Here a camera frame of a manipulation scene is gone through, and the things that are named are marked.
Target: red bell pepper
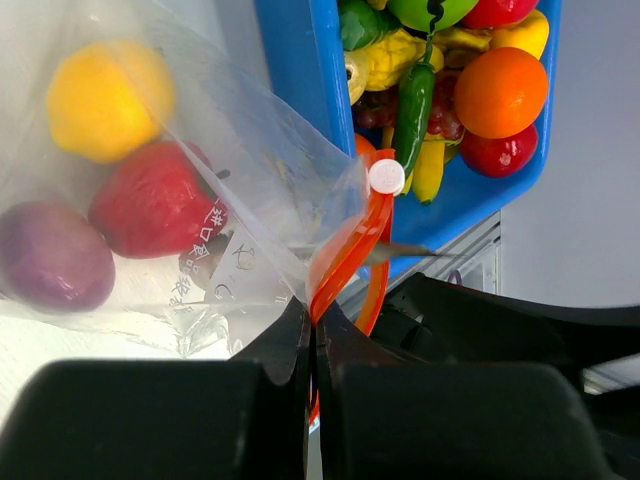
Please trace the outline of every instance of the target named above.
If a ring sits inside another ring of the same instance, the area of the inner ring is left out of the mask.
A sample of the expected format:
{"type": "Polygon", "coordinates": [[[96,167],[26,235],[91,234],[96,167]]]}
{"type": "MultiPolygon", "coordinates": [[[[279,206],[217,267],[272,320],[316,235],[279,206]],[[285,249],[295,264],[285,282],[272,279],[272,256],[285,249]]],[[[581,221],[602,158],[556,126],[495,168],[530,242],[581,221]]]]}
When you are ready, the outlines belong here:
{"type": "Polygon", "coordinates": [[[89,222],[122,257],[179,254],[206,243],[226,225],[227,207],[212,193],[177,143],[156,142],[116,170],[93,199],[89,222]]]}

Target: dark green vegetable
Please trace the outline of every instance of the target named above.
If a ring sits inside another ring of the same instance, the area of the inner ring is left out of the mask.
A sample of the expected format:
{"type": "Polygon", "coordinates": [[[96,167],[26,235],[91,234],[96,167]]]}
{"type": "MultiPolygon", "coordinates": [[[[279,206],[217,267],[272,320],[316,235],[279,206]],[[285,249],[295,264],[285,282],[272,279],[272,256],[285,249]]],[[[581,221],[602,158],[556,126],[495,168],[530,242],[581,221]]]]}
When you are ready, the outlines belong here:
{"type": "Polygon", "coordinates": [[[398,114],[391,148],[407,177],[413,171],[422,141],[427,134],[433,87],[436,75],[429,64],[431,47],[427,55],[416,63],[400,80],[398,86],[398,114]]]}
{"type": "Polygon", "coordinates": [[[342,0],[338,12],[342,47],[348,52],[379,42],[400,28],[396,17],[374,10],[364,0],[342,0]]]}

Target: yellow lemon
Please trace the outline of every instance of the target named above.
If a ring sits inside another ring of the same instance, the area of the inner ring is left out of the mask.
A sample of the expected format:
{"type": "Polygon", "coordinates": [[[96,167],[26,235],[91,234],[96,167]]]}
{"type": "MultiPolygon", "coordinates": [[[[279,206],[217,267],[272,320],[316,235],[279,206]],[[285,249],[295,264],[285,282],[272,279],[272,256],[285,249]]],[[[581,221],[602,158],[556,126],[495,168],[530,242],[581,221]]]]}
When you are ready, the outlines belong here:
{"type": "Polygon", "coordinates": [[[46,97],[53,141],[96,163],[122,160],[163,131],[175,107],[169,67],[131,40],[93,43],[68,57],[46,97]]]}

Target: blue plastic tray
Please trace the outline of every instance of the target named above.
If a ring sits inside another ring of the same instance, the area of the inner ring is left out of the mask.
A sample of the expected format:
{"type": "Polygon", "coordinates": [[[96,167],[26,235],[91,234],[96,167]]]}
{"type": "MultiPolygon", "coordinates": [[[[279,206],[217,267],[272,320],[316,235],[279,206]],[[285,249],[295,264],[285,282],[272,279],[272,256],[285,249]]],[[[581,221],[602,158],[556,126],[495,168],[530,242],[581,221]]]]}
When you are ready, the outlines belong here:
{"type": "MultiPolygon", "coordinates": [[[[274,92],[349,155],[355,154],[353,122],[336,0],[256,0],[274,92]]],[[[529,164],[504,179],[473,173],[460,158],[445,169],[436,200],[424,207],[409,195],[396,201],[393,240],[438,249],[483,221],[538,180],[549,152],[562,0],[540,0],[551,24],[542,57],[551,89],[536,121],[540,145],[529,164]]],[[[400,259],[391,276],[417,259],[400,259]]]]}

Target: plastic bag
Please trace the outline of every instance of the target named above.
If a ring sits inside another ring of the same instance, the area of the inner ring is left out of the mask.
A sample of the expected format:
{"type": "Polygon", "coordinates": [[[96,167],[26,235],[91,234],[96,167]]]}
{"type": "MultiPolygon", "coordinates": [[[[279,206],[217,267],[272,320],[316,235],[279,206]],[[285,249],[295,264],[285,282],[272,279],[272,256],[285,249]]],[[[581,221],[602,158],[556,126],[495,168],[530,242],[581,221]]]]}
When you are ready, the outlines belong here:
{"type": "Polygon", "coordinates": [[[18,48],[0,58],[23,93],[0,98],[0,314],[232,354],[292,294],[309,302],[312,259],[290,248],[358,228],[363,162],[154,1],[19,10],[29,29],[3,32],[18,48]]]}

